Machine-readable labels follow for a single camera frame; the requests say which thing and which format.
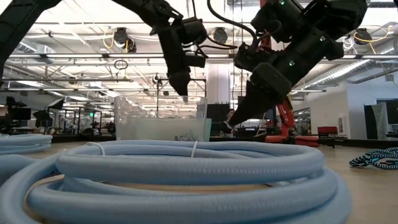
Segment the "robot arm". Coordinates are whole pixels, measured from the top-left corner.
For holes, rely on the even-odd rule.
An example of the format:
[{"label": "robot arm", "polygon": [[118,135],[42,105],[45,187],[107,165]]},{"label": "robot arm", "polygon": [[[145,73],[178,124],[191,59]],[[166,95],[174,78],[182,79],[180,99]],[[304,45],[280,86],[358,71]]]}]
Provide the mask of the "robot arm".
[{"label": "robot arm", "polygon": [[[323,57],[344,56],[343,44],[336,40],[359,27],[367,8],[366,0],[314,0],[305,9],[295,0],[268,0],[251,21],[260,38],[243,43],[234,58],[235,66],[252,75],[231,125],[281,104]],[[259,47],[269,35],[289,45],[278,52]]]},{"label": "robot arm", "polygon": [[[179,95],[188,95],[189,66],[204,67],[205,58],[186,55],[183,45],[201,44],[207,38],[202,20],[196,17],[183,19],[164,0],[113,0],[135,12],[152,27],[150,35],[157,34],[167,64],[167,76]],[[24,38],[42,12],[56,6],[61,0],[13,0],[0,15],[0,78],[4,63]]]}]

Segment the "ceiling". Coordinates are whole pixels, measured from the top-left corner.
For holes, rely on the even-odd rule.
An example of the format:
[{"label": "ceiling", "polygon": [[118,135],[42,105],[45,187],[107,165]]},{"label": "ceiling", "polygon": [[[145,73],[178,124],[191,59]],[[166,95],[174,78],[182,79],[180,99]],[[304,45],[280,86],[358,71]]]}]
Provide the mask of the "ceiling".
[{"label": "ceiling", "polygon": [[[232,0],[215,1],[212,0],[212,6],[215,11],[221,15],[233,19],[238,22],[243,22],[249,26],[249,23],[259,10],[259,5],[256,4],[258,0],[243,1],[243,6],[240,6],[240,1],[234,2],[232,7]],[[178,12],[184,17],[192,17],[193,10],[191,1],[181,0],[168,0]],[[306,0],[300,1],[303,4],[308,3]],[[251,36],[246,32],[229,24],[225,24],[214,17],[207,9],[205,0],[196,0],[197,17],[202,18],[204,25],[208,32],[211,34],[217,27],[225,27],[229,35],[229,43],[240,45],[242,40],[251,42]],[[368,32],[374,38],[384,37],[386,29],[391,26],[389,35],[382,41],[375,43],[375,46],[382,45],[384,42],[395,37],[395,32],[398,32],[398,26],[395,21],[398,21],[398,13],[396,9],[392,8],[370,8],[361,25],[367,28]],[[111,36],[115,28],[126,27],[128,34],[134,39],[137,45],[137,53],[146,54],[161,54],[161,48],[156,36],[150,36],[148,33],[151,28],[144,24],[142,20],[135,13],[123,8],[122,6],[110,0],[63,0],[58,6],[45,11],[28,32],[25,40],[33,42],[34,44],[42,44],[53,49],[57,54],[92,54],[92,53],[124,53],[120,48],[113,45],[107,48],[104,45],[111,45]],[[213,45],[212,43],[205,42],[206,45]],[[281,50],[286,45],[277,44],[273,41],[273,49]],[[370,52],[369,45],[360,46],[353,45],[347,49],[347,54],[363,54]],[[233,51],[228,50],[213,50],[206,49],[207,54],[233,54]],[[18,60],[10,59],[8,62],[15,65],[16,68],[23,68],[27,71],[24,75],[30,77],[43,77],[43,75],[50,75],[53,79],[61,79],[68,77],[78,78],[107,78],[114,79],[114,81],[102,82],[102,88],[129,88],[134,87],[137,89],[154,89],[155,85],[152,78],[155,74],[159,77],[165,77],[167,67],[161,58],[137,58],[126,60],[130,66],[125,70],[117,70],[113,66],[114,60],[88,60],[79,58],[78,60],[62,60],[57,59],[52,66],[46,67],[42,62],[33,60]],[[90,66],[71,66],[73,63],[88,63]],[[210,61],[210,63],[220,63],[217,60]],[[234,68],[232,61],[222,63],[230,64],[231,74],[244,76],[250,75],[248,72],[242,72]],[[320,63],[317,65],[303,80],[300,82],[307,82],[314,79],[318,75],[338,66],[338,63]],[[207,67],[205,68],[192,68],[191,76],[193,78],[206,78]],[[127,79],[133,82],[118,82],[117,80]],[[58,85],[56,81],[49,83],[51,85]],[[84,84],[79,82],[77,85],[70,85],[67,82],[60,84],[62,88],[76,88]],[[245,88],[245,82],[241,83],[240,78],[233,78],[231,76],[231,86],[235,89]],[[201,86],[198,83],[191,83],[188,87],[192,90],[190,95],[204,96]],[[164,90],[170,90],[171,86],[165,86]]]}]

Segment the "clear container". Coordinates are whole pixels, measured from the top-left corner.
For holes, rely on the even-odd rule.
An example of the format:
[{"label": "clear container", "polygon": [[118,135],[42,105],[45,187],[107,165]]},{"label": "clear container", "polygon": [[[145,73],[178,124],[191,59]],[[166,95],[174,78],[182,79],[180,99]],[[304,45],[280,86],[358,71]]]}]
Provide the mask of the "clear container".
[{"label": "clear container", "polygon": [[208,141],[206,111],[207,100],[199,96],[117,96],[116,138]]}]

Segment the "black cable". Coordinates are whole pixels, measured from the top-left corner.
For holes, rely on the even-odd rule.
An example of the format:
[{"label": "black cable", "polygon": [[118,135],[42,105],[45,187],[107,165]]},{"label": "black cable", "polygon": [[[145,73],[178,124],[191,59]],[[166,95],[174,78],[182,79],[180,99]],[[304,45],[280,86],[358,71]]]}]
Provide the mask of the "black cable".
[{"label": "black cable", "polygon": [[[235,13],[235,1],[232,1],[232,15]],[[232,36],[232,43],[235,44],[235,26],[232,24],[232,31],[233,31],[233,36]],[[232,107],[235,110],[235,102],[234,102],[234,94],[235,94],[235,60],[232,61],[233,64],[233,69],[232,69],[232,96],[231,96],[231,101],[232,101]]]},{"label": "black cable", "polygon": [[217,47],[217,46],[212,46],[212,45],[202,45],[200,48],[212,48],[212,49],[218,49],[218,50],[231,50],[233,48],[231,47]]},{"label": "black cable", "polygon": [[223,22],[226,22],[226,23],[228,23],[228,24],[231,24],[231,25],[240,27],[240,28],[242,28],[242,29],[248,31],[248,32],[250,33],[250,35],[253,37],[253,41],[257,40],[257,35],[256,35],[256,33],[255,33],[253,30],[251,30],[250,28],[248,28],[247,26],[245,26],[245,25],[243,25],[243,24],[240,24],[240,23],[238,23],[238,22],[235,22],[235,21],[232,21],[232,20],[230,20],[230,19],[227,19],[227,18],[225,18],[225,17],[219,15],[216,11],[214,11],[213,7],[211,6],[210,0],[207,0],[207,7],[209,8],[209,11],[210,11],[215,17],[217,17],[219,20],[221,20],[221,21],[223,21]]},{"label": "black cable", "polygon": [[274,21],[274,22],[276,22],[278,24],[278,27],[276,28],[276,30],[262,34],[260,36],[260,38],[258,38],[255,42],[253,42],[253,46],[257,47],[262,40],[264,40],[265,38],[269,37],[270,35],[278,32],[282,28],[282,24],[280,23],[280,21]]},{"label": "black cable", "polygon": [[[243,15],[243,3],[242,3],[242,0],[241,0],[241,15]],[[243,69],[241,69],[241,97],[242,96],[243,96]]]},{"label": "black cable", "polygon": [[193,16],[197,17],[197,8],[195,6],[195,0],[192,0]]}]

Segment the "light blue hose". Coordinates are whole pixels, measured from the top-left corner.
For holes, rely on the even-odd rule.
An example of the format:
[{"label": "light blue hose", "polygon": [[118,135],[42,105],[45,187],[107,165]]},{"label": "light blue hose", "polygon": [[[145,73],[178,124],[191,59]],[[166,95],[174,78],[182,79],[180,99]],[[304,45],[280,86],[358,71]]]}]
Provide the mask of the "light blue hose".
[{"label": "light blue hose", "polygon": [[0,136],[0,155],[25,154],[50,149],[52,136],[43,134],[21,134]]},{"label": "light blue hose", "polygon": [[[63,180],[34,188],[29,207],[60,223],[344,223],[351,196],[323,154],[305,146],[257,142],[114,141],[37,161],[0,188],[0,223],[32,224],[22,203],[54,172]],[[223,194],[127,189],[105,182],[224,185],[284,182]]]}]

